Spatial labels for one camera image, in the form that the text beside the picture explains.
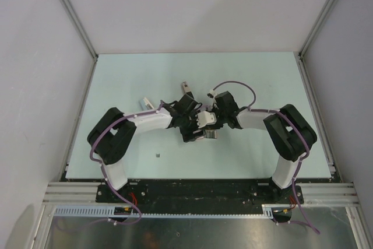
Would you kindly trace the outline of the red white staple box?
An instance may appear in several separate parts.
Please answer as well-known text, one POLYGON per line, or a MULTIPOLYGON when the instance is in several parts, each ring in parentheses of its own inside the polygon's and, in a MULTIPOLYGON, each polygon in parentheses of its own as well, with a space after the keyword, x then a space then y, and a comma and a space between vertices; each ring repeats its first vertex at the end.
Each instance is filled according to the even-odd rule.
POLYGON ((197 133, 197 140, 203 139, 217 139, 217 130, 201 130, 197 133))

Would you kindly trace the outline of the beige black stapler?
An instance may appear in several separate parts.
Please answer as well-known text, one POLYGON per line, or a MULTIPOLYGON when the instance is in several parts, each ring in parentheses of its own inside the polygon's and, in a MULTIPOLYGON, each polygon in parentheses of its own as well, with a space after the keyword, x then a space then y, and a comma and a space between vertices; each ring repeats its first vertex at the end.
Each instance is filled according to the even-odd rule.
POLYGON ((181 88, 182 88, 182 91, 183 91, 184 94, 188 95, 191 98, 194 98, 194 96, 192 94, 192 90, 191 90, 191 88, 189 87, 189 85, 186 81, 181 83, 181 88))

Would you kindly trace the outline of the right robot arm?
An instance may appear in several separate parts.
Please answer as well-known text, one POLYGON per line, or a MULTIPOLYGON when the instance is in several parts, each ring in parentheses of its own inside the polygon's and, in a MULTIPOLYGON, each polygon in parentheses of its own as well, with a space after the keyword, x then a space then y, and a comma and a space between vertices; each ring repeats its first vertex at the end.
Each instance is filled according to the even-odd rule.
POLYGON ((216 126, 227 124, 232 129, 267 131, 279 154, 270 178, 269 197, 275 203, 284 202, 290 196, 289 186, 295 183, 302 161, 317 141, 314 129, 292 104, 277 110, 239 108, 228 91, 211 91, 207 95, 214 100, 211 111, 216 115, 216 126))

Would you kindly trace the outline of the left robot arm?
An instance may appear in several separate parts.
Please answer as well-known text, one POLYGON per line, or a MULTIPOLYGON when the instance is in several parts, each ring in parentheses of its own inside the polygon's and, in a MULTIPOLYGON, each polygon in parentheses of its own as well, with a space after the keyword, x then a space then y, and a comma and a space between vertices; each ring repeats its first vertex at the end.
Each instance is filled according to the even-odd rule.
POLYGON ((99 164, 104 180, 110 186, 109 196, 116 202, 122 202, 129 195, 124 156, 135 135, 186 125, 202 108, 202 103, 188 94, 178 101, 161 101, 154 109, 130 115, 125 115, 116 107, 110 108, 87 137, 90 160, 99 164))

